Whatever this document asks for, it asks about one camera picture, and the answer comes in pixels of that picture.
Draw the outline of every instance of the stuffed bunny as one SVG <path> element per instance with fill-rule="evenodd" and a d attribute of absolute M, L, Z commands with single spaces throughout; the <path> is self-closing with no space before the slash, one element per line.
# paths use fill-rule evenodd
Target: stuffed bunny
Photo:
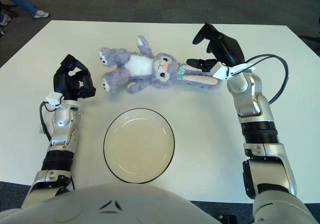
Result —
<path fill-rule="evenodd" d="M 99 59 L 106 67 L 117 65 L 116 70 L 102 77 L 106 92 L 113 92 L 119 85 L 128 83 L 127 91 L 136 93 L 152 85 L 155 88 L 170 87 L 175 83 L 186 83 L 203 89 L 215 89 L 220 81 L 209 72 L 202 72 L 186 64 L 178 64 L 176 59 L 166 53 L 154 56 L 147 40 L 137 38 L 138 52 L 126 49 L 101 48 Z"/>

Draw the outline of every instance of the sneaker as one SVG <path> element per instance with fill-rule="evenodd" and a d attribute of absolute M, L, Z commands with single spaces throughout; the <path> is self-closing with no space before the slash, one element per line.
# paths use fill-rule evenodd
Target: sneaker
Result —
<path fill-rule="evenodd" d="M 7 14 L 3 14 L 3 20 L 2 20 L 2 22 L 0 22 L 0 25 L 1 26 L 6 26 L 7 24 L 8 24 L 8 22 L 10 22 L 11 21 L 11 18 L 10 18 L 10 16 L 8 16 Z"/>
<path fill-rule="evenodd" d="M 36 14 L 33 16 L 33 18 L 47 18 L 49 16 L 48 12 L 45 12 L 43 10 L 38 10 Z"/>

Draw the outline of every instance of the white belly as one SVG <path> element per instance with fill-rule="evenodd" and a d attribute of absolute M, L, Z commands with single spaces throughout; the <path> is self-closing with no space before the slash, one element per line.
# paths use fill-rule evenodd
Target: white belly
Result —
<path fill-rule="evenodd" d="M 124 67 L 129 70 L 132 77 L 151 75 L 152 59 L 146 56 L 132 55 Z"/>

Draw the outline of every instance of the white table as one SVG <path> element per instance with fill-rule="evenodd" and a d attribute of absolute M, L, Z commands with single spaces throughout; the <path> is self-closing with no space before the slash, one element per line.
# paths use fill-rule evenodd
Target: white table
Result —
<path fill-rule="evenodd" d="M 109 124 L 122 112 L 148 108 L 162 114 L 175 135 L 175 153 L 168 169 L 151 185 L 188 200 L 250 203 L 245 193 L 243 137 L 233 98 L 223 83 L 215 93 L 190 86 L 104 92 L 101 77 L 108 70 L 98 60 L 100 47 L 138 51 L 144 35 L 155 54 L 167 52 L 179 62 L 212 58 L 207 42 L 192 45 L 201 24 L 51 21 L 0 69 L 0 180 L 31 185 L 48 147 L 39 134 L 39 104 L 53 91 L 60 62 L 72 54 L 90 70 L 97 88 L 93 98 L 80 99 L 80 142 L 72 175 L 76 188 L 121 182 L 109 171 L 103 141 Z M 271 105 L 280 140 L 304 203 L 320 202 L 319 86 L 320 59 L 286 26 L 217 24 L 238 40 L 246 59 L 276 54 L 289 65 L 289 82 Z M 280 88 L 284 70 L 277 60 L 257 66 L 263 92 L 270 99 Z"/>

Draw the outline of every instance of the chair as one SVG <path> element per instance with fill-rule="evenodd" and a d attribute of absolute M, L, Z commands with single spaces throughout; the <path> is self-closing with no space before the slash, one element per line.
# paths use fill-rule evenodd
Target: chair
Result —
<path fill-rule="evenodd" d="M 2 9 L 4 9 L 4 10 L 6 10 L 7 12 L 11 13 L 13 17 L 17 17 L 18 14 L 17 14 L 15 11 L 11 10 L 11 8 L 16 8 L 16 7 L 17 7 L 17 5 L 3 4 L 3 3 L 1 2 L 1 0 L 0 0 L 0 11 L 1 11 Z"/>

